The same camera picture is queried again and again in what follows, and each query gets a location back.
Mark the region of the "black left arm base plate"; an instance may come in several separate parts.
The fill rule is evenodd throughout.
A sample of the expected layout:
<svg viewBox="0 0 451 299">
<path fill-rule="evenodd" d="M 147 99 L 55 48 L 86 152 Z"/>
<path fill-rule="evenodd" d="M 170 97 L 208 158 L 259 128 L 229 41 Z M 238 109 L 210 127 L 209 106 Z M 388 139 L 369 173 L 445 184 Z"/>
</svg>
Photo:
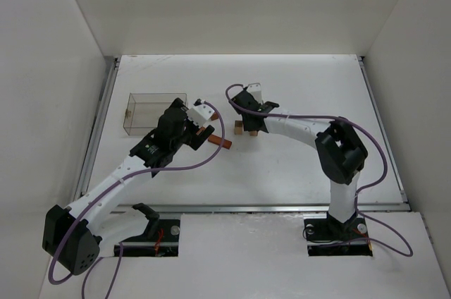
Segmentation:
<svg viewBox="0 0 451 299">
<path fill-rule="evenodd" d="M 180 217 L 159 219 L 153 228 L 122 242 L 124 257 L 177 257 Z"/>
</svg>

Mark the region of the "light wood rectangular block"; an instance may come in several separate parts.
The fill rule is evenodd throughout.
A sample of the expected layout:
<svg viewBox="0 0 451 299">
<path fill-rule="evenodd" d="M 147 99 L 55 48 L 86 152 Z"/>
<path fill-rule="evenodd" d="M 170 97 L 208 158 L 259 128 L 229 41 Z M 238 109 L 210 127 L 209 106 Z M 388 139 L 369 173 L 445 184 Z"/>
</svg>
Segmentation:
<svg viewBox="0 0 451 299">
<path fill-rule="evenodd" d="M 235 121 L 233 132 L 235 135 L 242 135 L 244 131 L 244 126 L 242 121 Z"/>
</svg>

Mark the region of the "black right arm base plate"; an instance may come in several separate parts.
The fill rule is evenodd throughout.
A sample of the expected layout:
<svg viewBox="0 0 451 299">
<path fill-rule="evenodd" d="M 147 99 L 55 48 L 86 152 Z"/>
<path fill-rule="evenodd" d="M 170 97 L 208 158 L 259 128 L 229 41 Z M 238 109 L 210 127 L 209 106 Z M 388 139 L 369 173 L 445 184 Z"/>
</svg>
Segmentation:
<svg viewBox="0 0 451 299">
<path fill-rule="evenodd" d="M 302 232 L 310 257 L 372 257 L 365 219 L 355 218 L 350 223 L 333 223 L 329 218 L 307 218 Z"/>
</svg>

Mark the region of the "red-brown wooden cylinder block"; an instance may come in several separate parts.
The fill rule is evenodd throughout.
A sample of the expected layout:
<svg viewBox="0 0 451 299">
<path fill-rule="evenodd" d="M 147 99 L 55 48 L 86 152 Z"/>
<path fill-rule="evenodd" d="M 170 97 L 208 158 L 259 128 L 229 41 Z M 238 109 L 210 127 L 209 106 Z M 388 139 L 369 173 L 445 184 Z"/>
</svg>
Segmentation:
<svg viewBox="0 0 451 299">
<path fill-rule="evenodd" d="M 206 130 L 205 127 L 201 127 L 201 128 L 197 131 L 197 135 L 201 135 L 205 130 Z"/>
</svg>

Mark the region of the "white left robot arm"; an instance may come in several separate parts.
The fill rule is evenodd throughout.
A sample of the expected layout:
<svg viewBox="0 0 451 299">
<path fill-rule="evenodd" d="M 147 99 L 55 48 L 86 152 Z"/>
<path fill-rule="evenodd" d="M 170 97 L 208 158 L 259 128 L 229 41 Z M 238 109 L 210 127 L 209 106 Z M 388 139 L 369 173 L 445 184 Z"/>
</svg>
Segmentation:
<svg viewBox="0 0 451 299">
<path fill-rule="evenodd" d="M 161 171 L 173 171 L 170 164 L 182 146 L 198 150 L 212 135 L 214 127 L 208 121 L 217 113 L 207 101 L 199 99 L 187 108 L 175 99 L 157 126 L 100 184 L 66 207 L 55 205 L 47 212 L 42 247 L 52 257 L 50 283 L 58 284 L 52 274 L 57 264 L 77 276 L 98 258 L 113 256 L 124 240 L 156 232 L 159 214 L 147 205 L 135 204 L 118 216 L 111 213 L 134 188 Z"/>
</svg>

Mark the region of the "red-brown long rectangular block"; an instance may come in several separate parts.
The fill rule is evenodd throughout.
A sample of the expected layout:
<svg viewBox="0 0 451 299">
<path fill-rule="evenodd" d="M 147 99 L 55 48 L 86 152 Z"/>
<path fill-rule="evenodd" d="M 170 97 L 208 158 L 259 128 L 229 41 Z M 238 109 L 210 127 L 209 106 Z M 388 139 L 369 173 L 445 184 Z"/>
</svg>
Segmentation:
<svg viewBox="0 0 451 299">
<path fill-rule="evenodd" d="M 215 144 L 217 146 L 221 146 L 222 148 L 225 148 L 227 150 L 229 150 L 232 147 L 231 141 L 223 139 L 222 137 L 216 135 L 210 135 L 208 138 L 208 142 Z"/>
</svg>

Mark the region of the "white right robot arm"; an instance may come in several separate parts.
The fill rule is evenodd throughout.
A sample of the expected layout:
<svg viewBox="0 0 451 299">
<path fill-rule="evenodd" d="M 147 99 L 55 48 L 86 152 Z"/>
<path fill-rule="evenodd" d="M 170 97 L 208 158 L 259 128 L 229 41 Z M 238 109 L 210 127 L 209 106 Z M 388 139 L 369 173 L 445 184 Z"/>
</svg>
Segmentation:
<svg viewBox="0 0 451 299">
<path fill-rule="evenodd" d="M 244 87 L 228 97 L 241 115 L 243 130 L 282 136 L 303 144 L 316 155 L 316 165 L 329 182 L 329 206 L 324 218 L 304 220 L 304 237 L 312 243 L 338 243 L 363 238 L 364 220 L 354 205 L 357 181 L 368 151 L 345 120 L 300 117 L 275 102 L 265 102 L 259 88 Z"/>
</svg>

